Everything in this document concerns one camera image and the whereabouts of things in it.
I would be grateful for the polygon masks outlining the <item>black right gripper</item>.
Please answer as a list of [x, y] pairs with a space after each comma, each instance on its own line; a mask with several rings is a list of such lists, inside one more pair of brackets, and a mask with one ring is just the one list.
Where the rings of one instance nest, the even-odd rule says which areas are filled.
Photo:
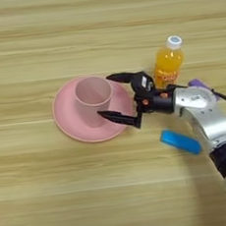
[[[114, 75], [109, 75], [106, 78], [107, 80], [113, 82], [119, 82], [122, 84], [125, 83], [134, 83], [138, 79], [136, 74], [133, 73], [116, 73]], [[175, 88], [167, 89], [155, 89], [152, 91], [137, 91], [134, 95], [135, 102], [137, 104], [137, 116], [123, 115], [121, 112], [115, 111], [98, 111], [98, 114], [111, 121], [115, 124], [122, 124], [126, 126], [133, 126], [135, 128], [141, 127], [142, 114], [146, 113], [167, 113], [172, 114], [175, 110], [174, 105], [174, 95]]]

